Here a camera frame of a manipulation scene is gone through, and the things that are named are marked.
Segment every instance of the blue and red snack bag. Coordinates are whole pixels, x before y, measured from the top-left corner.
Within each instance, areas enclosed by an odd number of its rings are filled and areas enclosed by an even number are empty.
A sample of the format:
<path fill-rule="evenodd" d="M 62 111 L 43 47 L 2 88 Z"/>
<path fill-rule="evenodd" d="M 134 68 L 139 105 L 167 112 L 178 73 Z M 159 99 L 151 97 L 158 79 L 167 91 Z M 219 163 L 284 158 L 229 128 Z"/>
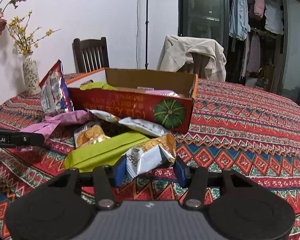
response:
<path fill-rule="evenodd" d="M 60 60 L 49 70 L 39 84 L 41 105 L 46 115 L 57 115 L 74 110 Z"/>

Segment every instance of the patterned tablecloth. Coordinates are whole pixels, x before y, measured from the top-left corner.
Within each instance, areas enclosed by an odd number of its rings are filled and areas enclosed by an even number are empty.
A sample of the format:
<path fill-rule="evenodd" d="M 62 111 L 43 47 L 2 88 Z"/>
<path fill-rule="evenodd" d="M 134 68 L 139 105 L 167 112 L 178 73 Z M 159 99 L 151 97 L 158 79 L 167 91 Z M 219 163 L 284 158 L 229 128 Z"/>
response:
<path fill-rule="evenodd" d="M 20 94 L 0 106 L 0 127 L 20 130 L 40 122 L 39 96 Z M 45 148 L 20 153 L 0 148 L 0 236 L 11 239 L 3 222 L 7 207 L 64 171 L 63 161 L 74 149 L 73 127 L 58 127 Z M 188 164 L 209 171 L 231 167 L 288 201 L 296 212 L 290 239 L 300 239 L 300 107 L 289 99 L 242 85 L 199 80 L 192 122 L 187 134 L 175 134 L 177 153 Z M 125 181 L 113 190 L 118 201 L 183 201 L 186 189 L 172 169 L 155 170 Z M 209 188 L 205 203 L 219 197 Z M 93 202 L 92 188 L 82 198 Z"/>

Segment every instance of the red cardboard box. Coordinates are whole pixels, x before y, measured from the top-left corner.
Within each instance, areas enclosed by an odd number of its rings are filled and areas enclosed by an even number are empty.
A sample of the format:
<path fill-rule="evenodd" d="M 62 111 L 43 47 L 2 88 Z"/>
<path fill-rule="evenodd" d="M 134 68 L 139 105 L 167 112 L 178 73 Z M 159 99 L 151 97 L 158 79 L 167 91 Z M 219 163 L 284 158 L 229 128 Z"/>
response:
<path fill-rule="evenodd" d="M 105 82 L 118 90 L 80 90 L 89 80 Z M 102 68 L 67 83 L 74 109 L 98 109 L 117 117 L 142 118 L 165 128 L 187 133 L 197 93 L 198 75 L 156 70 Z M 145 94 L 139 87 L 172 90 L 181 97 Z"/>

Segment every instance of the light blue shirt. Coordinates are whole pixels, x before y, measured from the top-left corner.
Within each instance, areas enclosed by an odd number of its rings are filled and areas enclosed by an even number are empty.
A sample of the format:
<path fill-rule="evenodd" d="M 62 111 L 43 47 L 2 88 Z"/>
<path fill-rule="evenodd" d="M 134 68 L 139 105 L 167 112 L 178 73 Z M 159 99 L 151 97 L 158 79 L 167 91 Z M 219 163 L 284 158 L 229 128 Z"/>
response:
<path fill-rule="evenodd" d="M 248 0 L 232 0 L 229 36 L 244 41 L 250 32 Z"/>

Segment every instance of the wooden chair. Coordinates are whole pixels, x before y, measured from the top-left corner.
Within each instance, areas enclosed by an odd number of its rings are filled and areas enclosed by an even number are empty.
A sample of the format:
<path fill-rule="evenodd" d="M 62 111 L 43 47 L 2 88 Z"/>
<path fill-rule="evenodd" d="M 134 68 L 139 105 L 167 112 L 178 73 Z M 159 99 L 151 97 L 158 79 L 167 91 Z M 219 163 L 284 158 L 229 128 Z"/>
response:
<path fill-rule="evenodd" d="M 109 67 L 107 41 L 74 39 L 74 52 L 80 73 L 88 73 L 103 67 Z"/>
<path fill-rule="evenodd" d="M 196 53 L 192 53 L 192 57 L 193 63 L 184 64 L 178 72 L 194 73 L 197 74 L 199 78 L 206 78 L 204 74 L 204 67 L 208 64 L 210 58 Z"/>

